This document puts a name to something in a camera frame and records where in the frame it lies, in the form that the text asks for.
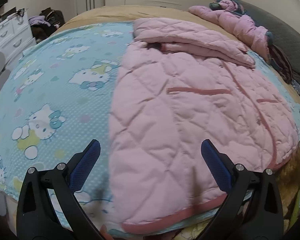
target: pile of clothes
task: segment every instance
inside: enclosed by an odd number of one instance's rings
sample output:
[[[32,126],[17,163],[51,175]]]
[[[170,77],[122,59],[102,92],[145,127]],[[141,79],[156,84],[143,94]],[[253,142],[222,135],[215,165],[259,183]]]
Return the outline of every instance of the pile of clothes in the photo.
[[[61,11],[50,7],[41,11],[39,16],[29,18],[29,24],[37,43],[51,36],[58,28],[65,24]]]
[[[260,26],[238,0],[216,0],[205,6],[192,6],[189,12],[221,26],[228,33],[248,45],[270,64],[287,84],[300,85],[293,80],[291,64],[285,53],[273,44],[273,35]]]

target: hello kitty print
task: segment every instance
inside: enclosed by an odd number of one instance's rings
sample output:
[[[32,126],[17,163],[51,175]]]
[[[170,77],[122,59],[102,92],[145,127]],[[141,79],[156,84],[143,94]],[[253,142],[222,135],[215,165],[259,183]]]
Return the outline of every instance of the hello kitty print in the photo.
[[[27,159],[33,160],[38,156],[38,144],[51,139],[65,121],[61,111],[53,111],[45,104],[29,116],[26,125],[15,128],[12,140],[17,141],[18,149],[24,151]]]

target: door handle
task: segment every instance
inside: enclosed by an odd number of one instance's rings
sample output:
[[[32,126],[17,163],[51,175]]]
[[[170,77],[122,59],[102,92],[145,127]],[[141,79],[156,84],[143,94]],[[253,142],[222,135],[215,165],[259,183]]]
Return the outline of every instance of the door handle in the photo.
[[[1,37],[1,38],[4,38],[4,37],[7,35],[7,33],[8,33],[8,31],[6,31],[5,33],[2,33],[2,34],[0,35],[0,37]]]
[[[21,41],[22,41],[22,39],[20,39],[19,42],[16,42],[15,44],[13,44],[13,47],[15,47],[15,48],[19,47],[21,45]]]

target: drawer handle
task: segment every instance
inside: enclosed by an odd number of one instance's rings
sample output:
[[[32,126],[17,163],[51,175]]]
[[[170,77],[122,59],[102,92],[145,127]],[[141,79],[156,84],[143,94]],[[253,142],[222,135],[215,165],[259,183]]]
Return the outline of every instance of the drawer handle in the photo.
[[[15,44],[13,44],[13,47],[17,48],[20,46],[22,39],[20,39],[19,42],[16,42]]]
[[[7,24],[2,24],[2,26],[1,26],[1,28],[0,28],[0,31],[2,30],[2,29],[4,29],[5,27],[7,27],[9,25],[9,23],[7,23]]]
[[[8,33],[8,31],[6,31],[5,33],[2,33],[2,34],[0,35],[0,37],[1,37],[1,38],[4,38],[4,37],[7,35],[7,33]]]

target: pink trim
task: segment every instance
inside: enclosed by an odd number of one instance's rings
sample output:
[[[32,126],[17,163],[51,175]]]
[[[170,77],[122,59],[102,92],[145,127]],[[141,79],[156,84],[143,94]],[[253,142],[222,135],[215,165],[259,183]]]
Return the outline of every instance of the pink trim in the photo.
[[[241,84],[235,79],[233,73],[230,71],[230,69],[228,68],[227,64],[223,61],[222,62],[224,67],[226,68],[226,70],[228,70],[229,74],[231,75],[233,81],[235,82],[235,84],[237,85],[237,87],[239,88],[239,90],[247,97],[250,99],[251,103],[254,105],[254,107],[256,108],[256,110],[258,111],[258,114],[260,116],[261,122],[264,125],[264,127],[268,130],[271,139],[272,139],[272,147],[273,147],[273,155],[272,155],[272,160],[269,164],[269,167],[275,167],[276,164],[276,160],[277,160],[277,147],[275,144],[275,138],[273,133],[271,132],[270,126],[267,122],[267,120],[265,119],[265,117],[263,116],[261,110],[259,109],[258,105],[256,104],[256,102],[254,102],[254,100],[252,100],[252,98],[249,96],[249,94],[243,89],[243,87],[241,86]]]
[[[168,88],[167,93],[171,92],[192,92],[200,95],[218,95],[218,94],[231,94],[231,91],[228,89],[195,89],[195,88],[186,88],[186,87],[175,87]]]
[[[150,234],[156,231],[164,230],[167,227],[170,227],[180,222],[181,220],[189,218],[193,215],[197,215],[206,212],[208,210],[211,210],[215,207],[218,207],[224,202],[226,196],[227,195],[222,195],[220,197],[217,197],[214,200],[210,200],[209,202],[189,207],[187,209],[174,213],[173,215],[164,217],[160,220],[150,222],[147,224],[131,225],[131,224],[122,223],[121,226],[128,233],[138,234],[138,235]]]
[[[264,102],[268,102],[268,103],[279,103],[278,100],[272,100],[272,99],[257,99],[258,103],[264,103]]]

